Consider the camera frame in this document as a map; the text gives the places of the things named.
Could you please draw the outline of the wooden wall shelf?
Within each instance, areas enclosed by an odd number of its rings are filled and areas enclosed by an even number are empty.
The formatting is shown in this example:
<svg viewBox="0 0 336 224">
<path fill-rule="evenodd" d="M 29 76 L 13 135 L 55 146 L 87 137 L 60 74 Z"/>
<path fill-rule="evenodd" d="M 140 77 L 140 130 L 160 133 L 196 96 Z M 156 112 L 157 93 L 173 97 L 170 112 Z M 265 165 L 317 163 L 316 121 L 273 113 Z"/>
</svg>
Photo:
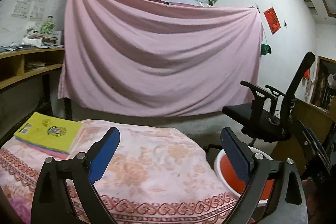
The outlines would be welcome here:
<svg viewBox="0 0 336 224">
<path fill-rule="evenodd" d="M 31 77 L 60 69 L 64 53 L 64 48 L 1 53 L 1 90 Z"/>
</svg>

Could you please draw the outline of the black office chair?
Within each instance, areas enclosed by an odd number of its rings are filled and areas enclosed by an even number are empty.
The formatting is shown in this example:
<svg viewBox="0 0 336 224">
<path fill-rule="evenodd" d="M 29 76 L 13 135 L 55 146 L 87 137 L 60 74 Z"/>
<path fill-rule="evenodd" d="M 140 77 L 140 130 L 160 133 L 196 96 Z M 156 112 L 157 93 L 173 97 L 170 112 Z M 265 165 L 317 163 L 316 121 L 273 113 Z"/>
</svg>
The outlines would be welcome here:
<svg viewBox="0 0 336 224">
<path fill-rule="evenodd" d="M 265 88 L 241 81 L 253 94 L 251 103 L 224 106 L 222 113 L 241 124 L 242 133 L 252 138 L 253 147 L 257 139 L 268 143 L 288 140 L 291 136 L 291 111 L 297 98 L 296 90 L 307 70 L 315 62 L 313 52 L 308 52 L 301 61 L 286 92 L 266 85 Z"/>
</svg>

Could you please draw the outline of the red paper wall poster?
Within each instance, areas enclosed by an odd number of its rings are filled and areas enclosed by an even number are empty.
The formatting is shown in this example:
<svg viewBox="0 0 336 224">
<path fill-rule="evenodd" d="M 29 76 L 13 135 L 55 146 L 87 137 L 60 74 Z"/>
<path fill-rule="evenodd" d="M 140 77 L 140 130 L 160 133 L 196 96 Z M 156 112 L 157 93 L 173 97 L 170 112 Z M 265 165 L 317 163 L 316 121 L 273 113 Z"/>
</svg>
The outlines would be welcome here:
<svg viewBox="0 0 336 224">
<path fill-rule="evenodd" d="M 270 9 L 264 11 L 264 16 L 266 18 L 266 21 L 268 22 L 272 35 L 274 35 L 281 28 L 274 8 L 271 7 Z"/>
</svg>

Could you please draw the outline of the yellow cartoon book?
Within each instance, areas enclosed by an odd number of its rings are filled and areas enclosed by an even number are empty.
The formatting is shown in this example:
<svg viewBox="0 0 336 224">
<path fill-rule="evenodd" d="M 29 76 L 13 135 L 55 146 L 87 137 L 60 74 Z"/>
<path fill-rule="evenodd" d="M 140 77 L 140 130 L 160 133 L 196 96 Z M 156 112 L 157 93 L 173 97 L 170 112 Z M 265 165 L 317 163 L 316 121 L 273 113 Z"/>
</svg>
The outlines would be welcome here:
<svg viewBox="0 0 336 224">
<path fill-rule="evenodd" d="M 68 152 L 82 126 L 80 122 L 34 112 L 14 136 L 42 147 Z"/>
</svg>

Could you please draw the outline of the pink hanging bed sheet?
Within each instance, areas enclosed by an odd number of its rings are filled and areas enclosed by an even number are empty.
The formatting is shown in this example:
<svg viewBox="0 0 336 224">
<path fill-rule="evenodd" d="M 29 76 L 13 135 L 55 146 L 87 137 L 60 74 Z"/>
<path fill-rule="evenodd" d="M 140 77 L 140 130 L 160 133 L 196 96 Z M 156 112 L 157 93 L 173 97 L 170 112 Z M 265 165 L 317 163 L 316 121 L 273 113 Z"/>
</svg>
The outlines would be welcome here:
<svg viewBox="0 0 336 224">
<path fill-rule="evenodd" d="M 58 97 L 130 117 L 215 113 L 252 99 L 263 25 L 252 8 L 67 0 Z"/>
</svg>

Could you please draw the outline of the pink floral tablecloth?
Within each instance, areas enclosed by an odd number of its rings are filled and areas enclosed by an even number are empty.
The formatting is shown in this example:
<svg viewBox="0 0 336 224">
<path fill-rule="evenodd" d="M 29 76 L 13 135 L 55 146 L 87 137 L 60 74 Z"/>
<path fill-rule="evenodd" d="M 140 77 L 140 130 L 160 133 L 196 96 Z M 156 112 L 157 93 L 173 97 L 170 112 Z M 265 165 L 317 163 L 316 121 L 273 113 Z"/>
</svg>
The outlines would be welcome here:
<svg viewBox="0 0 336 224">
<path fill-rule="evenodd" d="M 175 128 L 84 120 L 70 155 L 86 152 L 110 127 L 121 140 L 94 187 L 118 223 L 222 223 L 236 198 L 217 178 L 205 151 Z M 47 154 L 15 137 L 1 148 L 1 188 L 24 223 Z"/>
</svg>

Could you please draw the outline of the brown wooden cabinet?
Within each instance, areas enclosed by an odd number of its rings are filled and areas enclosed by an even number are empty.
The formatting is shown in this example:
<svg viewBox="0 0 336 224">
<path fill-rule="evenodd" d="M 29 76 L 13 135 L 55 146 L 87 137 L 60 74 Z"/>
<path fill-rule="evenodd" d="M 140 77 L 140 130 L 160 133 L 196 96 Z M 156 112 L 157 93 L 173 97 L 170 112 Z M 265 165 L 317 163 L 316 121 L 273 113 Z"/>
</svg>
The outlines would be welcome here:
<svg viewBox="0 0 336 224">
<path fill-rule="evenodd" d="M 291 117 L 292 120 L 300 120 L 305 127 L 311 128 L 324 149 L 327 149 L 331 138 L 335 134 L 335 121 L 329 117 L 328 112 L 310 103 L 297 100 L 291 112 Z M 289 157 L 297 164 L 306 163 L 302 148 L 294 135 L 289 140 L 278 142 L 271 156 L 275 160 L 283 160 Z"/>
</svg>

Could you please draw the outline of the pink book under yellow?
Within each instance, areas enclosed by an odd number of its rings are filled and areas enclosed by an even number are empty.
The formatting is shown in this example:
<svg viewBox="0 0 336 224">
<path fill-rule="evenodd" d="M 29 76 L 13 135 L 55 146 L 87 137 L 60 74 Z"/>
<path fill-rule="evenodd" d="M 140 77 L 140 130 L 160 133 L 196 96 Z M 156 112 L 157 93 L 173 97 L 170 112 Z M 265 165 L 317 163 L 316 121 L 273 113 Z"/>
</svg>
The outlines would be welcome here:
<svg viewBox="0 0 336 224">
<path fill-rule="evenodd" d="M 56 158 L 59 158 L 59 159 L 62 159 L 62 160 L 66 160 L 70 156 L 70 153 L 74 150 L 74 147 L 81 140 L 82 135 L 85 132 L 86 132 L 85 129 L 80 130 L 80 132 L 77 134 L 77 136 L 73 140 L 68 152 L 62 152 L 62 151 L 58 151 L 58 150 L 55 150 L 55 149 L 49 149 L 49 148 L 46 148 L 46 147 L 42 147 L 40 145 L 36 145 L 36 144 L 33 144 L 33 143 L 29 143 L 27 141 L 24 141 L 22 139 L 19 139 L 18 137 L 16 137 L 15 139 L 17 139 L 18 141 L 21 141 L 22 143 L 28 145 L 30 148 L 33 148 L 33 149 L 36 149 L 40 152 L 46 153 L 49 156 L 53 156 L 53 157 L 56 157 Z"/>
</svg>

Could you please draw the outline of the green glass jar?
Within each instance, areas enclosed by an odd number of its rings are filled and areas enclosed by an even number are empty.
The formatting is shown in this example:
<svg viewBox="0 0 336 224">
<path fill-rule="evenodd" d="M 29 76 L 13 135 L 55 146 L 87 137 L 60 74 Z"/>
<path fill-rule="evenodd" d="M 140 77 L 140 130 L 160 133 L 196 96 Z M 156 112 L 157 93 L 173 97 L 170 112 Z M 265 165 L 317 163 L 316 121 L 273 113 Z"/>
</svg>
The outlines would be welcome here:
<svg viewBox="0 0 336 224">
<path fill-rule="evenodd" d="M 48 16 L 47 20 L 41 25 L 41 33 L 43 34 L 52 34 L 52 31 L 54 29 L 54 21 L 53 16 Z"/>
</svg>

